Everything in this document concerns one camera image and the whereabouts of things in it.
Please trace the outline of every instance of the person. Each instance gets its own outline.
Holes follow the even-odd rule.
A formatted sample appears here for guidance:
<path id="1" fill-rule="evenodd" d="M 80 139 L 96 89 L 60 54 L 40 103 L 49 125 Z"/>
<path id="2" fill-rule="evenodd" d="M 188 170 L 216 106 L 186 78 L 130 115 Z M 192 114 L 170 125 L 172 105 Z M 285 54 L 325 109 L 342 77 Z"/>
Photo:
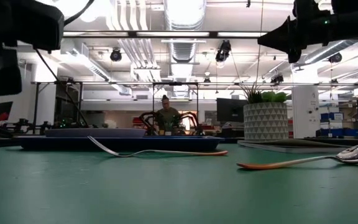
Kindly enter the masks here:
<path id="1" fill-rule="evenodd" d="M 158 122 L 159 130 L 173 131 L 173 119 L 175 116 L 179 116 L 180 113 L 170 106 L 169 98 L 166 95 L 162 96 L 162 109 L 158 110 L 157 113 L 161 116 L 162 120 L 162 122 Z"/>

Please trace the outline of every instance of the green table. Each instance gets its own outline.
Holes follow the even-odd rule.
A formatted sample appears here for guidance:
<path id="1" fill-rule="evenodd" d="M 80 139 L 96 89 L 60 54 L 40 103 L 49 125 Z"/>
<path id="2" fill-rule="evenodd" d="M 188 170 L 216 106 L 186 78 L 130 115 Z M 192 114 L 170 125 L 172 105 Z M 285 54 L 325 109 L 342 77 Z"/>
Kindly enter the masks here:
<path id="1" fill-rule="evenodd" d="M 310 155 L 244 149 L 224 157 L 111 158 L 0 148 L 0 224 L 358 223 L 358 166 L 330 160 L 245 171 L 236 162 Z"/>

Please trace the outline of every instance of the potted plant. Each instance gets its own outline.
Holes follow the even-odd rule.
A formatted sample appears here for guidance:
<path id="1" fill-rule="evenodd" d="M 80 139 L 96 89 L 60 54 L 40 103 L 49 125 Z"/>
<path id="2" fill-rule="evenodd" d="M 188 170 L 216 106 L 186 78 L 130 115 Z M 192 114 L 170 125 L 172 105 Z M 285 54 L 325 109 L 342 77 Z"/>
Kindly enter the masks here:
<path id="1" fill-rule="evenodd" d="M 249 103 L 244 106 L 244 139 L 257 142 L 288 139 L 286 94 L 261 92 L 256 85 L 243 90 Z"/>

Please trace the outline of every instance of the ceiling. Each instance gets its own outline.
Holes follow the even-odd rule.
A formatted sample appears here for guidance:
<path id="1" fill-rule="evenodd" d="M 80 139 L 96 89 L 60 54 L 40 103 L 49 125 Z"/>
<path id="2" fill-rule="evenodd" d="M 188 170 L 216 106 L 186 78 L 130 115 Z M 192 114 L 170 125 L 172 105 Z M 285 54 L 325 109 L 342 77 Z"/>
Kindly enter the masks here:
<path id="1" fill-rule="evenodd" d="M 247 1 L 235 0 L 207 0 L 207 7 L 202 30 L 207 31 L 244 31 L 244 32 L 267 32 L 282 25 L 288 15 L 291 15 L 293 0 L 251 0 L 250 8 L 246 7 Z M 165 30 L 165 19 L 162 0 L 147 0 L 147 25 L 150 30 Z M 330 1 L 322 0 L 320 9 L 330 9 Z M 127 8 L 127 21 L 129 23 L 129 5 Z M 109 30 L 104 16 L 98 17 L 93 22 L 84 22 L 77 19 L 65 30 Z M 121 50 L 122 60 L 112 62 L 109 58 L 113 47 L 120 47 L 117 39 L 73 39 L 77 44 L 84 43 L 89 48 L 89 57 L 102 66 L 116 80 L 129 81 L 131 76 L 131 61 Z M 171 74 L 170 55 L 168 45 L 161 43 L 161 39 L 151 39 L 157 64 L 160 67 L 160 76 L 167 78 Z M 287 55 L 274 49 L 259 46 L 256 39 L 232 39 L 232 54 L 227 58 L 223 68 L 218 68 L 214 61 L 216 49 L 221 39 L 206 39 L 205 43 L 198 44 L 195 57 L 195 65 L 191 80 L 202 82 L 205 72 L 209 72 L 212 82 L 254 82 L 258 76 L 265 77 L 268 72 L 279 65 L 278 72 L 282 73 L 285 82 L 291 81 L 290 64 Z M 308 46 L 303 54 L 307 55 L 320 48 L 320 45 Z M 327 61 L 318 62 L 318 76 L 320 82 L 328 82 L 332 78 L 345 73 L 358 70 L 358 44 L 341 51 L 342 62 L 330 64 Z M 75 80 L 97 81 L 96 77 L 85 66 L 69 60 L 69 55 L 58 56 L 62 65 L 59 75 L 71 76 Z M 342 82 L 358 82 L 358 74 Z M 111 87 L 92 85 L 87 87 L 92 90 L 104 90 Z M 204 86 L 203 88 L 215 88 L 215 86 Z M 354 87 L 347 86 L 343 90 L 351 90 Z"/>

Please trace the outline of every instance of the blue tray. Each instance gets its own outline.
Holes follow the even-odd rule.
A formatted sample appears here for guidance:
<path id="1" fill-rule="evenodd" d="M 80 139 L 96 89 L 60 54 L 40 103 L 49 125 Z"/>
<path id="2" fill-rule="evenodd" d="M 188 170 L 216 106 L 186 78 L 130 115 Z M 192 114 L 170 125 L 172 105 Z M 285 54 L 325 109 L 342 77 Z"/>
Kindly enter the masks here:
<path id="1" fill-rule="evenodd" d="M 42 151 L 100 151 L 88 138 L 57 138 L 45 136 L 18 137 L 26 150 Z M 101 144 L 117 152 L 146 149 L 170 151 L 214 151 L 222 138 L 211 136 L 145 136 L 142 138 L 95 138 Z"/>

